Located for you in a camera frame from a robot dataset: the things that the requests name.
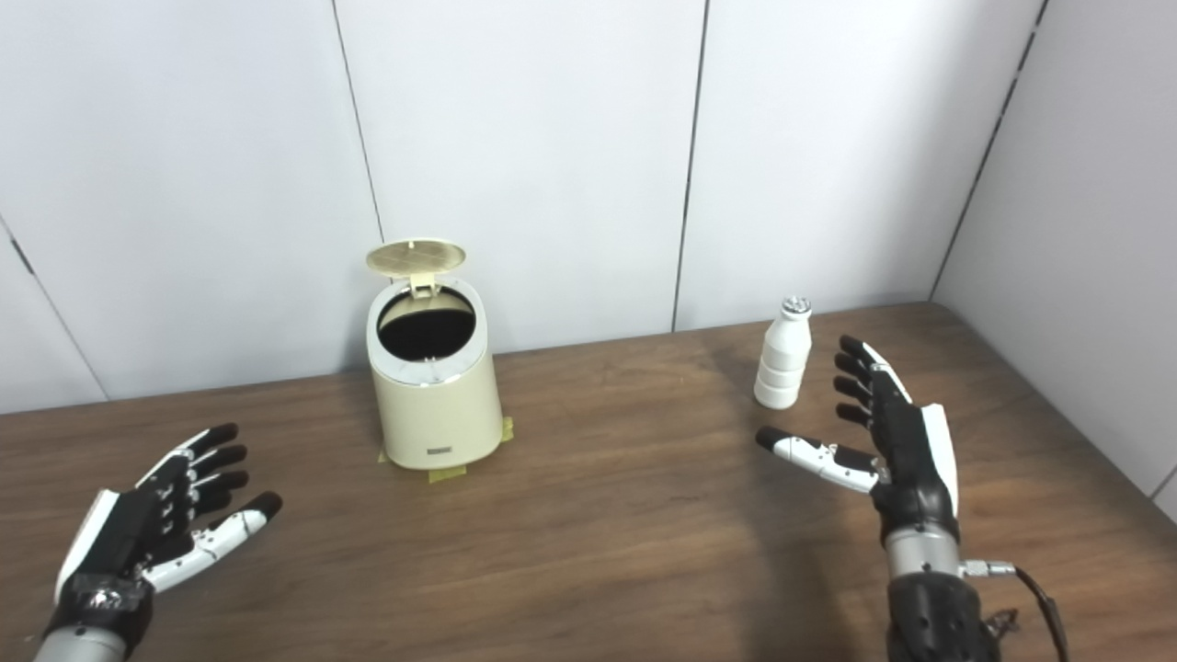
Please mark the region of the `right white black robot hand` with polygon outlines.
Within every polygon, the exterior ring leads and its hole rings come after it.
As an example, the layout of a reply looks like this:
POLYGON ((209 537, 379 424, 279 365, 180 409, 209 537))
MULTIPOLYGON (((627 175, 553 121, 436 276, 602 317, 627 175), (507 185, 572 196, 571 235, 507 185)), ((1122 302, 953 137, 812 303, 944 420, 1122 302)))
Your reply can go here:
POLYGON ((960 541, 955 449, 944 411, 918 405, 886 357, 853 336, 842 335, 834 365, 838 418, 864 428, 877 449, 870 455, 839 444, 762 426, 756 444, 782 461, 833 485, 869 495, 880 519, 880 537, 904 529, 936 528, 960 541))

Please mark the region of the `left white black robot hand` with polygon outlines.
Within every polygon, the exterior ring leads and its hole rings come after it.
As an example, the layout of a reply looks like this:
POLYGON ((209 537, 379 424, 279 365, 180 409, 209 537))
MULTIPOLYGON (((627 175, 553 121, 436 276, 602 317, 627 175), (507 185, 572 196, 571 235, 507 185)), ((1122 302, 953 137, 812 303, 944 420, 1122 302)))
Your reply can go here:
POLYGON ((155 596, 193 580, 261 532, 282 509, 273 491, 231 510, 250 474, 235 423, 168 450, 134 486, 102 489, 64 557, 46 633, 99 629, 142 641, 155 596))

